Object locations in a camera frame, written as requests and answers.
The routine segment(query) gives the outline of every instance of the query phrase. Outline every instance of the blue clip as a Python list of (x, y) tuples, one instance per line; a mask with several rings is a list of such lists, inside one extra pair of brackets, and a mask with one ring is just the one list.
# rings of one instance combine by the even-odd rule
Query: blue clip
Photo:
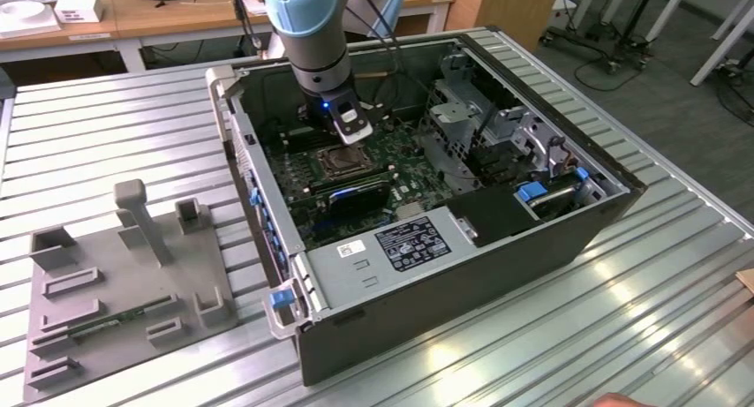
[(253, 188), (250, 190), (250, 197), (248, 197), (248, 202), (250, 202), (252, 206), (261, 204), (261, 195), (258, 195), (258, 188)]
[(517, 188), (517, 196), (523, 202), (529, 202), (547, 193), (547, 188), (539, 182), (531, 182)]
[(296, 301), (296, 294), (293, 293), (293, 290), (278, 290), (269, 294), (269, 301), (272, 302), (272, 308), (277, 310), (278, 308), (293, 304)]
[(584, 180), (587, 180), (588, 172), (583, 167), (576, 168), (576, 177), (577, 177), (577, 180), (580, 180), (581, 182)]

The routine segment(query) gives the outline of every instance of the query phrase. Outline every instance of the aluminum extrusion table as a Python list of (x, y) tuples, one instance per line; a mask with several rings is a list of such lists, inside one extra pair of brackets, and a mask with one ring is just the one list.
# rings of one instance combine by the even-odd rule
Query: aluminum extrusion table
[(752, 296), (733, 278), (754, 261), (751, 225), (503, 34), (468, 32), (648, 185), (576, 260), (304, 388), (257, 302), (266, 282), (212, 121), (210, 64), (22, 87), (0, 127), (1, 406), (21, 403), (27, 232), (114, 226), (108, 191), (125, 177), (145, 181), (152, 214), (181, 197), (210, 206), (242, 325), (43, 405), (561, 406), (608, 391), (663, 406), (754, 403)]

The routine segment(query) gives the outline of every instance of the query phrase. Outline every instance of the barcode sticker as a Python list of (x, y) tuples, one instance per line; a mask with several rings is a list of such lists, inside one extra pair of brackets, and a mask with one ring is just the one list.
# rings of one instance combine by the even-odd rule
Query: barcode sticker
[(364, 251), (366, 248), (364, 247), (364, 243), (360, 239), (353, 242), (348, 242), (346, 244), (337, 247), (337, 253), (340, 254), (340, 258), (344, 259), (348, 255), (353, 255), (357, 252)]
[(67, 40), (85, 41), (89, 39), (106, 39), (109, 37), (110, 37), (109, 34), (75, 34), (73, 36), (67, 36)]

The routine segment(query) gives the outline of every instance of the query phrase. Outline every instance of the green circuit board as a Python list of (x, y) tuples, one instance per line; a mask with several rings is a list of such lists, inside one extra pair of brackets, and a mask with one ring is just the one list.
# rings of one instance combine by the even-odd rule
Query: green circuit board
[[(410, 133), (406, 124), (376, 128), (362, 143), (349, 148), (353, 158), (348, 159), (337, 158), (342, 152), (338, 150), (344, 149), (338, 144), (293, 154), (285, 149), (266, 151), (269, 167), (306, 249), (396, 222), (401, 218), (396, 209), (401, 206), (413, 204), (413, 209), (426, 211), (452, 196)], [(336, 166), (341, 169), (329, 167), (328, 156), (338, 160)], [(382, 188), (389, 185), (384, 205), (348, 218), (326, 217), (333, 193), (369, 184)]]

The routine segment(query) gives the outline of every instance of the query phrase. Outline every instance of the gray floor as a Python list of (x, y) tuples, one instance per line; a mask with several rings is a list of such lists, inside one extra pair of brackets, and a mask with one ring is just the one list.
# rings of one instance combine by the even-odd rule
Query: gray floor
[[(620, 29), (636, 1), (623, 2), (613, 20)], [(592, 8), (597, 10), (603, 2), (596, 0)], [(664, 5), (664, 0), (651, 1), (639, 22), (639, 35), (645, 34)], [(716, 43), (708, 38), (715, 29), (716, 24), (679, 9), (652, 44), (655, 58), (647, 69), (611, 93), (591, 90), (573, 79), (573, 69), (597, 55), (593, 51), (557, 41), (548, 47), (540, 47), (536, 56), (691, 177), (754, 221), (754, 128), (740, 123), (719, 106), (713, 77), (701, 87), (688, 84), (716, 48)], [(741, 41), (731, 56), (740, 57), (749, 47), (751, 44)], [(585, 69), (580, 76), (595, 87), (612, 87), (632, 72), (624, 70), (617, 76), (608, 76), (596, 69)], [(749, 89), (747, 94), (754, 100)]]

